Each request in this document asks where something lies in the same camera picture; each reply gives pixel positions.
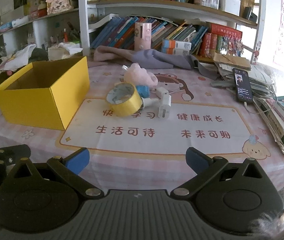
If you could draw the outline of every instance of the white charger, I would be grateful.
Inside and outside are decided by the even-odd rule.
[[[163,119],[168,119],[170,115],[171,108],[171,96],[169,94],[164,94],[160,101],[158,117]]]
[[[158,87],[155,89],[155,94],[157,95],[157,97],[162,99],[163,95],[169,94],[169,91],[166,90],[164,87]]]

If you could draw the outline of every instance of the phone screen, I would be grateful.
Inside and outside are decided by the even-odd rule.
[[[239,101],[252,103],[252,90],[247,71],[234,68],[234,79],[237,84],[237,97]]]

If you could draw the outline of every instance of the roll of yellow tape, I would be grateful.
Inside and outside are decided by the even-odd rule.
[[[116,85],[106,96],[106,101],[119,117],[134,114],[142,105],[142,99],[136,87],[129,83]]]

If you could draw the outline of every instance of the white shelf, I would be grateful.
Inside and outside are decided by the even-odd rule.
[[[88,8],[104,8],[105,14],[149,15],[175,20],[208,17],[257,29],[257,24],[214,8],[166,0],[99,0],[88,2]]]

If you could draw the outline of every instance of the wooden shelf board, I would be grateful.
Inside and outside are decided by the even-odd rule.
[[[199,55],[194,55],[200,63],[214,64],[214,61],[210,57],[201,57]]]
[[[201,13],[203,15],[215,17],[218,19],[235,22],[250,28],[257,29],[257,24],[247,19],[236,16],[231,13],[223,12],[211,7],[196,5],[191,3],[180,3],[176,1],[166,0],[99,0],[88,2],[88,7],[96,5],[97,7],[157,7],[169,8],[182,11],[191,11],[194,13]]]

